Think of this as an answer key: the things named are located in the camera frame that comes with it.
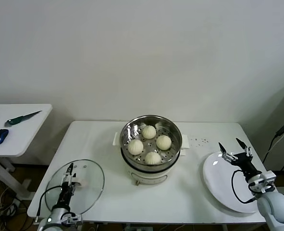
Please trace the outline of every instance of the small white table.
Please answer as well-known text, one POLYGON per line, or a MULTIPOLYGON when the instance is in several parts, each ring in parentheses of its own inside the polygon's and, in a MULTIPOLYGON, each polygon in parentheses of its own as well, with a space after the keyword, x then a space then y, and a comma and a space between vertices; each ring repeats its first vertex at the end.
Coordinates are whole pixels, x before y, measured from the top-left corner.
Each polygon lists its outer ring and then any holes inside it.
MULTIPOLYGON (((84 221, 122 223, 235 224, 264 223, 259 212, 241 214, 220 204, 202 180, 206 157, 219 151, 218 142, 227 150, 241 152, 235 138, 251 146, 237 123, 176 123, 188 135, 190 149, 179 157, 168 179, 158 185, 135 186, 126 173, 119 147, 112 146, 115 132, 125 122, 75 121, 67 130, 27 214, 35 217, 40 196, 52 175, 64 164, 78 160, 96 161, 103 169, 105 186, 96 204, 83 215, 84 221)), ((265 171, 254 149, 253 164, 265 171)), ((83 203, 83 198, 75 200, 83 203)), ((43 200, 41 217, 50 214, 43 200)))
POLYGON ((31 199, 34 194, 27 190, 30 183, 29 179, 20 184, 8 171, 14 171, 12 164, 4 157, 21 156, 36 133, 46 120, 50 111, 51 104, 0 104, 0 129, 5 128, 7 120, 24 116, 36 111, 42 111, 29 120, 23 121, 10 128, 9 134, 2 144, 0 144, 0 162, 6 169, 0 165, 0 180, 17 193, 21 200, 31 199))

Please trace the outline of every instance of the table leg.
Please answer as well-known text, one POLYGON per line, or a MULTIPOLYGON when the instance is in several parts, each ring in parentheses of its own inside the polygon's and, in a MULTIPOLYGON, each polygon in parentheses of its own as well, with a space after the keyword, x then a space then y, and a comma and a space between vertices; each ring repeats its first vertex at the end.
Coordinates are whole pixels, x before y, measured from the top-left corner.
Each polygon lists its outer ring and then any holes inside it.
POLYGON ((9 188, 11 188, 17 196, 25 198, 29 197, 31 192, 29 192, 22 184, 20 184, 11 174, 8 173, 0 165, 0 180, 5 183, 9 188))
POLYGON ((222 230, 223 230, 223 231, 228 231, 228 228, 227 228, 227 225, 226 225, 226 224, 223 224, 223 225, 222 225, 222 230))
POLYGON ((5 167, 8 168, 10 172, 15 171, 15 167, 11 164, 8 158, 0 157, 0 163, 5 167))

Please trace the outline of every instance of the floor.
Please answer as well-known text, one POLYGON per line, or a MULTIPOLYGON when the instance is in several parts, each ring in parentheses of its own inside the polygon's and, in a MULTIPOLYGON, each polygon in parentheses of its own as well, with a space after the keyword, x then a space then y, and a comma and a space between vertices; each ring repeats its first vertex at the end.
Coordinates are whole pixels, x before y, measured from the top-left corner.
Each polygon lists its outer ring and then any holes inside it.
MULTIPOLYGON (((33 167, 17 167, 16 170, 12 173, 12 175, 20 182, 23 179, 31 178, 32 182, 29 186, 30 191, 36 191, 39 186, 41 179, 43 178, 46 172, 45 168, 33 168, 33 167)), ((284 176, 278 176, 276 181, 276 186, 284 186, 284 176)), ((5 185, 0 186, 0 196, 3 193, 5 185)), ((12 202, 12 198, 10 194, 7 194, 7 191, 2 197, 2 203, 5 205, 9 205, 12 202)), ((30 202, 24 201, 25 206, 28 206, 30 202)), ((23 205, 20 205, 20 208, 17 212, 17 215, 13 216, 12 219, 7 220, 6 228, 0 222, 0 231, 8 230, 8 231, 19 231, 19 230, 28 230, 28 231, 36 231, 37 226, 32 225, 33 219, 28 218, 26 214, 26 209, 23 205)), ((164 224, 135 224, 134 226, 152 226, 154 231, 174 231, 177 229, 178 231, 222 231, 221 225, 184 225, 180 227, 180 225, 169 225, 166 227, 164 224)), ((232 231, 238 225, 228 225, 228 230, 232 231)), ((89 224, 84 223, 82 227, 82 231, 123 231, 125 225, 120 223, 109 223, 109 224, 89 224)), ((256 231, 268 231, 269 228, 266 224, 256 229, 256 231)))

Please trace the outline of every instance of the steamed bun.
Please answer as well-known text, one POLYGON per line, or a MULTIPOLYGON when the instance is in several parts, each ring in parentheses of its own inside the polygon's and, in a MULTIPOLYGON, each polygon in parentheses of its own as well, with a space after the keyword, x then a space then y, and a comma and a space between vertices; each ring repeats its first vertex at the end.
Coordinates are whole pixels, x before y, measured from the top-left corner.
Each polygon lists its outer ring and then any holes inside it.
POLYGON ((144 145, 142 141, 139 140, 131 140, 128 144, 128 151, 132 155, 139 155, 144 149, 144 145))
POLYGON ((172 145, 172 140, 168 136, 159 136, 156 144, 161 150, 168 150, 172 145))
POLYGON ((156 129, 151 125, 145 126, 142 130, 142 135, 145 139, 152 139, 156 136, 156 134, 156 129))
POLYGON ((145 156, 145 162, 148 165, 157 165, 161 162, 161 156, 156 152, 147 153, 145 156))

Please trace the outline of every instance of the white wall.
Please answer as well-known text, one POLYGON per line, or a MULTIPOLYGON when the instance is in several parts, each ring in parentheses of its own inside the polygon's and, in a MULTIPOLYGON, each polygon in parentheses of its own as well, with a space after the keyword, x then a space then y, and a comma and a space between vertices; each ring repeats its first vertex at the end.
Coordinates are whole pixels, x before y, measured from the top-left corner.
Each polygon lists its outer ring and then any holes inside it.
POLYGON ((262 155, 284 122, 284 0, 2 0, 0 103, 53 105, 22 163, 49 163, 73 120, 149 113, 240 122, 262 155))

